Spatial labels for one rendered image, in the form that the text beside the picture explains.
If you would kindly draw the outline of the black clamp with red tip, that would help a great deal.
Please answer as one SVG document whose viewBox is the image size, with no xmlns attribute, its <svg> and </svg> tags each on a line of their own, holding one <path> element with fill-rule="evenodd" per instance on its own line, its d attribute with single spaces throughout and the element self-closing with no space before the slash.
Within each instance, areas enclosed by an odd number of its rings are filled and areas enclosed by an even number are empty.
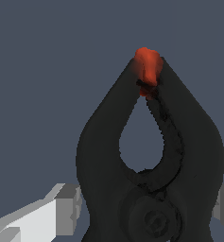
<svg viewBox="0 0 224 242">
<path fill-rule="evenodd" d="M 122 161 L 119 139 L 139 97 L 164 151 L 154 168 L 136 172 Z M 136 50 L 83 129 L 76 166 L 90 213 L 81 242 L 214 242 L 209 224 L 223 182 L 222 138 L 158 52 Z"/>
</svg>

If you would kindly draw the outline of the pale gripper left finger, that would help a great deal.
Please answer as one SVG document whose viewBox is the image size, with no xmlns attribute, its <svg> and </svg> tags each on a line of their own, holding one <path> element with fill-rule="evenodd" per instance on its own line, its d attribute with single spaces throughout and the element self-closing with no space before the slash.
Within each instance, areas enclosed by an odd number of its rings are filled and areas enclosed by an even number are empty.
<svg viewBox="0 0 224 242">
<path fill-rule="evenodd" d="M 0 242 L 51 242 L 73 235 L 81 212 L 78 184 L 57 183 L 43 198 L 0 218 Z"/>
</svg>

